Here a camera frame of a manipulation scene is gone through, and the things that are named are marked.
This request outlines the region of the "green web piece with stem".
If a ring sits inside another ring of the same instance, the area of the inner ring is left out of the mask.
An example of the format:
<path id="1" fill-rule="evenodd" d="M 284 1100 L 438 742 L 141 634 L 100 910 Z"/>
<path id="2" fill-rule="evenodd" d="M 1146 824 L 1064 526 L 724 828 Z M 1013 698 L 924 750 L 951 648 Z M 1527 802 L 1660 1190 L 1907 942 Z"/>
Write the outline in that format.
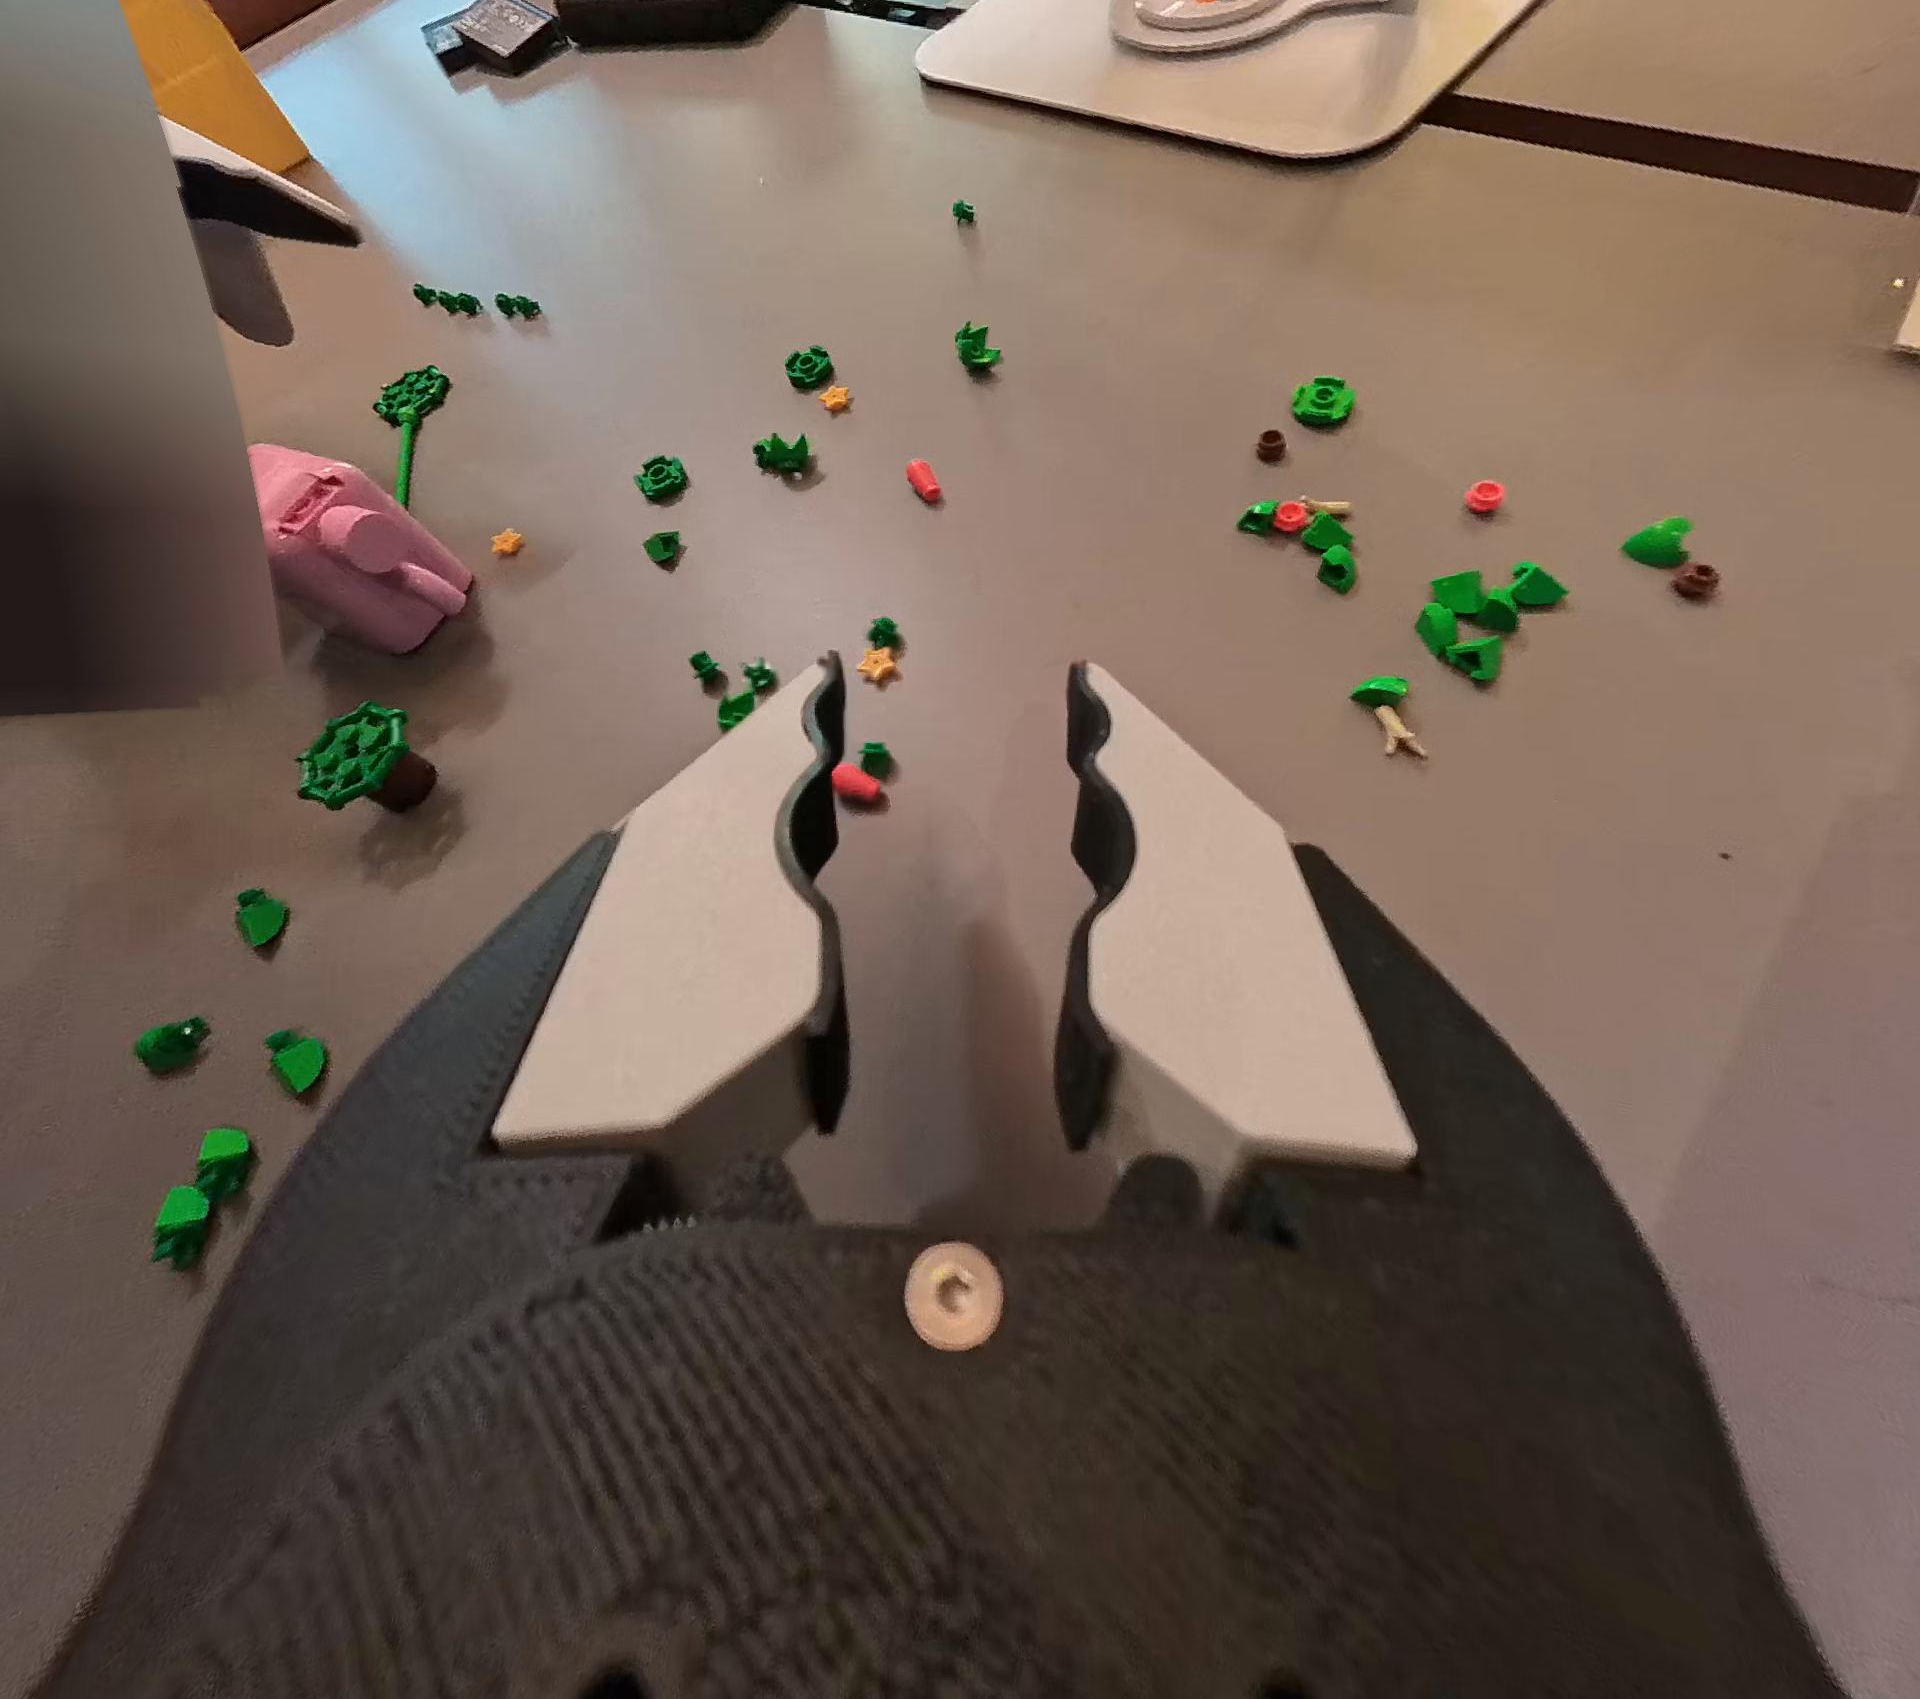
<path id="1" fill-rule="evenodd" d="M 450 376 L 435 366 L 414 368 L 382 386 L 372 414 L 396 434 L 393 502 L 407 512 L 414 500 L 419 432 L 435 416 L 451 390 Z"/>

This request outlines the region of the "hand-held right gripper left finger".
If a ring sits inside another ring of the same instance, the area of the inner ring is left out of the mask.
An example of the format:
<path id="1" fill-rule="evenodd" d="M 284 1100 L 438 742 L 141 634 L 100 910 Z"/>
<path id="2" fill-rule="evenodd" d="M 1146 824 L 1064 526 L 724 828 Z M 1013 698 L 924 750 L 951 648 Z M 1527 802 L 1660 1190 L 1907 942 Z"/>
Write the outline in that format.
<path id="1" fill-rule="evenodd" d="M 499 1154 L 629 1154 L 693 1196 L 836 1132 L 852 1034 L 819 874 L 842 668 L 819 656 L 619 822 L 491 1118 Z"/>

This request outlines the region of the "pink toy brick watering can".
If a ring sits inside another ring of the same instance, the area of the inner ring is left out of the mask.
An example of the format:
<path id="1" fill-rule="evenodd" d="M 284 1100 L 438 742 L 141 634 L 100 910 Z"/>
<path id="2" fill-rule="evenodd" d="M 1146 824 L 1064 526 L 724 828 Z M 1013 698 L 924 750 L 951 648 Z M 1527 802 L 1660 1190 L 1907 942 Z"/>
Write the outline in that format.
<path id="1" fill-rule="evenodd" d="M 359 468 L 247 448 L 275 596 L 326 634 L 405 656 L 468 610 L 471 570 Z"/>

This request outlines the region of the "black flat device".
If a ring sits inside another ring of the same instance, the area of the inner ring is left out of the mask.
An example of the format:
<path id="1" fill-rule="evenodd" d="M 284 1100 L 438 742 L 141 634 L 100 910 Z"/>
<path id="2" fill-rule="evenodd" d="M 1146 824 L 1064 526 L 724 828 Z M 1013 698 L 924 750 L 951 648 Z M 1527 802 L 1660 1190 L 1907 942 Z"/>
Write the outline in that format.
<path id="1" fill-rule="evenodd" d="M 471 0 L 419 31 L 443 77 L 518 81 L 563 55 L 560 23 L 528 0 Z"/>

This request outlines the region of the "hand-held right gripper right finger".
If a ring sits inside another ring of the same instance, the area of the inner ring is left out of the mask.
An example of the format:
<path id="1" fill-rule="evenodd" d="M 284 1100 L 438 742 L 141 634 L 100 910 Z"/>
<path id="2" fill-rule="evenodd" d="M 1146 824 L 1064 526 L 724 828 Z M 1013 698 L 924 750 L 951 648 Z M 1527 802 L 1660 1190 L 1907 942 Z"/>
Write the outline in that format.
<path id="1" fill-rule="evenodd" d="M 1167 1156 L 1204 1202 L 1263 1164 L 1399 1174 L 1415 1138 L 1284 824 L 1120 680 L 1067 670 L 1090 884 L 1053 1040 L 1070 1152 Z"/>

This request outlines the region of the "green web wheel piece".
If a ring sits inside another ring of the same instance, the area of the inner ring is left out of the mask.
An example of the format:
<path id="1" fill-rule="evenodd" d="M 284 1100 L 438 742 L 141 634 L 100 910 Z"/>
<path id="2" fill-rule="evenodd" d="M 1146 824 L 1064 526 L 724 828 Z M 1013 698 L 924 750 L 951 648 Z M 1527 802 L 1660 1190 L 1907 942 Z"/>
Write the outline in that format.
<path id="1" fill-rule="evenodd" d="M 403 710 L 373 702 L 330 718 L 297 754 L 297 800 L 327 812 L 372 800 L 410 750 L 407 726 Z"/>

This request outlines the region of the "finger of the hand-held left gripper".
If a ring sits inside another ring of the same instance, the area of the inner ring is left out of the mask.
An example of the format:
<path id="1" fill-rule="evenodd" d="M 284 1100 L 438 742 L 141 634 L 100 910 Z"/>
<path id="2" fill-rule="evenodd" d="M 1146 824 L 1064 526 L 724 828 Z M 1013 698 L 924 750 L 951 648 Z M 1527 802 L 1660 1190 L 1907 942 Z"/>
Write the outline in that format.
<path id="1" fill-rule="evenodd" d="M 228 225 L 313 246 L 354 248 L 364 242 L 351 217 L 286 177 L 167 119 L 159 121 L 159 133 L 175 163 L 179 207 L 190 225 Z"/>

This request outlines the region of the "yellow storage bin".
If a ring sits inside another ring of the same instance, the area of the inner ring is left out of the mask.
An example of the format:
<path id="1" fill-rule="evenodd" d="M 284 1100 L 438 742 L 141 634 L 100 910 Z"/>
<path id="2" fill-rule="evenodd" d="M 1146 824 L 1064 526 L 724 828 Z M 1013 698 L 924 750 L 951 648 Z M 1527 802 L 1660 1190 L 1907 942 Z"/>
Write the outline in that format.
<path id="1" fill-rule="evenodd" d="M 156 113 L 287 177 L 309 151 L 206 0 L 117 0 Z"/>

